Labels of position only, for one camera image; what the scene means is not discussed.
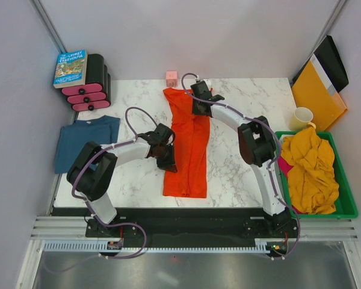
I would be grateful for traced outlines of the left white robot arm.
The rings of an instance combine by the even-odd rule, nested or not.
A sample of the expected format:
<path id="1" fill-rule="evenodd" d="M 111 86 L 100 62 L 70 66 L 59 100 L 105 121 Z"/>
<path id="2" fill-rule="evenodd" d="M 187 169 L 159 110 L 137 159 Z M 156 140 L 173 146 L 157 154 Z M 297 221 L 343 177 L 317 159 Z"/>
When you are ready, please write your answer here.
<path id="1" fill-rule="evenodd" d="M 105 145 L 90 141 L 84 145 L 67 173 L 67 181 L 72 185 L 72 196 L 85 202 L 107 237 L 120 230 L 120 222 L 115 219 L 117 210 L 107 194 L 115 168 L 154 158 L 159 169 L 176 173 L 175 138 L 175 132 L 160 123 L 153 131 L 137 134 L 128 141 Z"/>

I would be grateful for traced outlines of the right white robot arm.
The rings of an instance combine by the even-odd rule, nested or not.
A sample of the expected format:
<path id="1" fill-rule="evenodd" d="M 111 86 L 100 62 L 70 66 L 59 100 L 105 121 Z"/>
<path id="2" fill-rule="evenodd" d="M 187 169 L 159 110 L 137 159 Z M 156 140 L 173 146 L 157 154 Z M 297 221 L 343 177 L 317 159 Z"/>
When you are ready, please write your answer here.
<path id="1" fill-rule="evenodd" d="M 217 119 L 238 133 L 239 152 L 253 170 L 262 196 L 265 213 L 264 231 L 277 237 L 289 222 L 289 209 L 283 200 L 278 184 L 276 165 L 279 147 L 276 135 L 264 116 L 245 117 L 224 102 L 220 95 L 213 95 L 205 81 L 191 85 L 193 114 Z"/>

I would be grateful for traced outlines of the orange t shirt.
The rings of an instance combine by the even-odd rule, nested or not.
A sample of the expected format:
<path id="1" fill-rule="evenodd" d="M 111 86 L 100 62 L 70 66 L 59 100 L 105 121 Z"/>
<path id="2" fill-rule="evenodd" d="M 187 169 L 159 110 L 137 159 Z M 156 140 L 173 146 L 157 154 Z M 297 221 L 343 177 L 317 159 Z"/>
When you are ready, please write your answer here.
<path id="1" fill-rule="evenodd" d="M 210 118 L 192 113 L 193 98 L 183 90 L 163 90 L 172 113 L 175 133 L 174 158 L 177 172 L 165 172 L 164 196 L 205 198 L 207 196 L 207 146 Z"/>

